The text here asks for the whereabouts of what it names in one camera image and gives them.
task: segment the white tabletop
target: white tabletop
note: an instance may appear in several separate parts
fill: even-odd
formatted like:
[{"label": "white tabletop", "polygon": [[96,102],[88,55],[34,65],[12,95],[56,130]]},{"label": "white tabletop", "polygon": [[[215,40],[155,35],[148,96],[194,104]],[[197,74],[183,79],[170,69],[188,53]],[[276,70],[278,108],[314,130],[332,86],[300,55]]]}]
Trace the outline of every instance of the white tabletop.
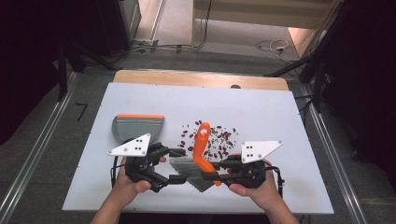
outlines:
[{"label": "white tabletop", "polygon": [[[109,83],[92,132],[81,155],[63,210],[98,210],[111,191],[110,168],[113,157],[107,151],[118,143],[111,133],[117,114],[163,114],[161,134],[155,142],[177,147],[183,131],[193,132],[195,121],[207,121],[233,132],[235,146],[245,141],[282,140],[283,146],[266,159],[281,170],[286,180],[284,200],[291,212],[332,214],[332,205],[316,159],[305,133],[298,108],[290,91],[262,91],[225,88],[161,86]],[[176,174],[172,166],[160,163],[156,172]],[[125,208],[128,212],[246,214],[262,213],[249,198],[233,194],[227,186],[200,193],[189,183],[170,185],[159,193],[139,194]]]}]

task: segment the table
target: table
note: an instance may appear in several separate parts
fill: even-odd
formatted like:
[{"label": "table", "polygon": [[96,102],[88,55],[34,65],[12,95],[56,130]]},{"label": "table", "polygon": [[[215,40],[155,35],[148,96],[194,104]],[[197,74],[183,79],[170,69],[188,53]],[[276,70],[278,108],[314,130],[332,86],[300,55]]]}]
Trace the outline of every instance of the table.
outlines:
[{"label": "table", "polygon": [[[231,85],[244,89],[230,89]],[[208,107],[203,106],[203,99],[204,105],[216,106],[215,111],[219,113],[207,113]],[[244,106],[255,108],[246,110],[244,106],[236,106],[241,99],[244,99]],[[185,112],[186,107],[192,108],[193,113],[191,109]],[[234,152],[237,152],[241,139],[282,139],[284,145],[267,159],[279,166],[282,177],[286,179],[284,198],[290,210],[298,214],[333,213],[297,106],[284,79],[153,70],[119,71],[114,82],[109,83],[65,199],[64,210],[97,210],[110,192],[109,169],[113,158],[106,153],[117,146],[110,128],[115,113],[154,113],[160,110],[165,115],[165,122],[158,141],[169,147],[176,147],[186,124],[192,124],[198,118],[215,126],[222,124],[228,130],[237,127],[239,135],[233,135],[236,142]],[[156,171],[165,176],[176,173],[168,163],[161,163]],[[189,184],[168,186],[160,193],[149,191],[140,194],[125,211],[262,214],[262,210],[249,198],[231,193],[225,185],[199,193]]]}]

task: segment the metal rail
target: metal rail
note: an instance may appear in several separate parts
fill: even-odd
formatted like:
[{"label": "metal rail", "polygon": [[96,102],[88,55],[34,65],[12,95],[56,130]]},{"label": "metal rail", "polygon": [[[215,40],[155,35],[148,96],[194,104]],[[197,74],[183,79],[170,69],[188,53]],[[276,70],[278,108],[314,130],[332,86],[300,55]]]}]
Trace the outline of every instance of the metal rail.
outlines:
[{"label": "metal rail", "polygon": [[66,108],[71,95],[75,89],[76,83],[78,80],[78,76],[76,73],[72,73],[69,80],[68,80],[68,87],[69,91],[66,93],[65,97],[62,99],[61,102],[58,102],[51,115],[49,116],[49,120],[47,121],[43,131],[38,136],[35,145],[32,148],[29,156],[27,157],[25,163],[23,164],[20,172],[18,173],[17,177],[11,183],[7,193],[6,198],[2,201],[0,207],[0,223],[6,224],[9,222],[9,219],[14,212],[15,207],[18,204],[24,190],[27,187],[27,184],[32,177],[35,168],[38,165],[38,162],[43,155],[47,143],[49,142],[53,131],[55,130],[58,121],[60,120],[64,109]]},{"label": "metal rail", "polygon": [[[306,95],[312,94],[311,91],[304,85],[302,85],[303,93]],[[349,210],[353,223],[356,224],[365,224],[368,223],[366,216],[364,215],[363,210],[361,209],[361,204],[359,202],[358,197],[356,196],[355,190],[352,187],[352,184],[347,177],[347,172],[344,168],[343,163],[340,161],[338,157],[337,150],[332,143],[332,139],[330,137],[329,132],[324,124],[323,118],[321,114],[318,114],[311,104],[309,106],[309,110],[311,116],[315,122],[315,125],[318,129],[318,133],[320,139],[323,143],[326,154],[329,158],[330,165],[332,166],[332,170],[334,171],[335,178],[338,182],[340,190],[343,194],[344,200],[346,201],[346,206]]]}]

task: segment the cable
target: cable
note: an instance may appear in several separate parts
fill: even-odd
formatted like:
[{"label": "cable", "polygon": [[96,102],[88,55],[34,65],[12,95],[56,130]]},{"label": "cable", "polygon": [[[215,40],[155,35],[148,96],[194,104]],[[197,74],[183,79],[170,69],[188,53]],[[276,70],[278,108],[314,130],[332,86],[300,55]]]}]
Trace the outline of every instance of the cable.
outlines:
[{"label": "cable", "polygon": [[305,215],[303,215],[303,216],[300,218],[300,221],[299,221],[299,223],[300,223],[300,224],[302,224],[302,223],[303,223],[303,221],[304,221],[304,219],[305,219]]},{"label": "cable", "polygon": [[317,26],[315,26],[315,28],[314,28],[313,30],[311,30],[311,32],[309,32],[309,34],[304,38],[304,40],[303,40],[302,42],[300,42],[300,43],[298,43],[298,44],[296,44],[296,45],[294,45],[294,46],[292,46],[292,47],[296,47],[297,45],[303,44],[303,43],[305,42],[305,40],[306,40],[309,36],[311,36],[311,35],[314,33],[314,31],[315,31],[321,24],[323,24],[326,20],[328,20],[328,19],[330,18],[330,15],[331,15],[331,14],[332,14],[332,11],[330,11],[329,14],[326,16],[326,18],[325,18],[323,21],[321,21]]},{"label": "cable", "polygon": [[[124,55],[125,55],[125,52],[123,52],[122,54],[120,54],[120,57],[118,57],[118,58],[115,59],[114,61],[109,62],[109,64],[114,64],[114,63],[118,62],[119,60],[121,60],[121,58],[122,58]],[[98,66],[98,65],[101,65],[100,63],[92,63],[92,62],[89,62],[89,61],[84,61],[84,63],[87,64],[88,66]]]},{"label": "cable", "polygon": [[305,99],[305,98],[314,98],[314,95],[305,95],[305,96],[295,96],[294,99]]},{"label": "cable", "polygon": [[307,109],[309,108],[309,106],[311,104],[314,103],[314,97],[312,96],[312,97],[309,97],[309,98],[311,98],[311,99],[309,101],[307,101],[305,103],[305,105],[301,109],[298,110],[299,112],[304,111],[304,114],[303,114],[303,125],[304,125],[304,127],[305,127],[305,123],[306,123],[306,113],[308,111]]},{"label": "cable", "polygon": [[114,187],[116,184],[116,169],[120,166],[117,166],[117,160],[119,159],[118,156],[114,157],[114,163],[113,163],[113,168],[110,169],[110,175],[111,175],[111,187]]},{"label": "cable", "polygon": [[277,174],[277,192],[279,193],[280,197],[283,198],[283,183],[285,183],[285,180],[282,179],[282,176],[280,175],[280,169],[276,166],[267,166],[264,168],[264,171],[269,170],[273,170]]},{"label": "cable", "polygon": [[[285,42],[285,43],[287,44],[286,46],[282,46],[282,47],[277,47],[277,48],[276,48],[276,49],[280,50],[280,53],[279,53],[279,54],[277,54],[276,52],[274,52],[274,50],[272,49],[273,43],[274,43],[274,42],[277,42],[277,41],[283,41],[283,42]],[[282,57],[280,57],[280,54],[283,52],[283,49],[285,49],[288,45],[289,45],[289,42],[286,41],[286,40],[273,40],[273,41],[271,41],[271,43],[270,43],[270,50],[275,54],[275,56],[276,56],[277,58],[279,58],[279,59],[282,60],[283,62],[285,62],[285,63],[291,63],[291,62],[289,62],[289,61],[283,59]]]},{"label": "cable", "polygon": [[124,53],[127,52],[134,52],[134,51],[139,51],[142,49],[183,49],[183,50],[199,50],[201,49],[204,44],[206,43],[206,38],[207,38],[207,25],[209,22],[209,16],[210,16],[210,10],[212,8],[212,0],[209,2],[209,6],[206,12],[206,18],[205,18],[205,33],[204,33],[204,39],[201,41],[201,43],[198,46],[191,46],[191,45],[157,45],[157,46],[150,46],[150,45],[140,45],[139,47],[127,50]]}]

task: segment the gray floor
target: gray floor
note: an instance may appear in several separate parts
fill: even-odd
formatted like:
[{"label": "gray floor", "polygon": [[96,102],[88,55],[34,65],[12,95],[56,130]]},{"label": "gray floor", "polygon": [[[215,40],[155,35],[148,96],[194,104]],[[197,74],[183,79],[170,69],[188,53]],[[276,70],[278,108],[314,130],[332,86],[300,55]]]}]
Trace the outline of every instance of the gray floor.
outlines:
[{"label": "gray floor", "polygon": [[[116,65],[124,69],[207,71],[260,76],[280,69],[285,64],[278,59],[263,60],[260,57],[195,51],[175,54],[171,50],[159,49],[154,53],[126,54]],[[90,66],[84,74],[78,74],[77,86],[71,99],[9,223],[87,223],[91,220],[93,213],[64,212],[62,206],[106,85],[112,81],[114,75],[114,71],[108,71],[100,65]],[[290,90],[294,95],[303,94],[302,85],[296,81],[295,77],[285,75],[285,78],[289,81]],[[54,88],[24,121],[14,136],[0,146],[2,200],[55,106],[57,89],[57,87]],[[296,103],[302,107],[305,101],[296,100]],[[79,121],[82,107],[76,104],[88,105]],[[394,223],[396,203],[391,199],[394,199],[396,195],[386,175],[370,163],[350,159],[353,148],[347,140],[342,121],[333,116],[324,103],[322,110],[338,154],[358,198],[362,201],[361,205],[368,222]],[[309,113],[306,117],[306,131],[335,212],[334,215],[312,216],[311,223],[352,223],[345,199]]]}]

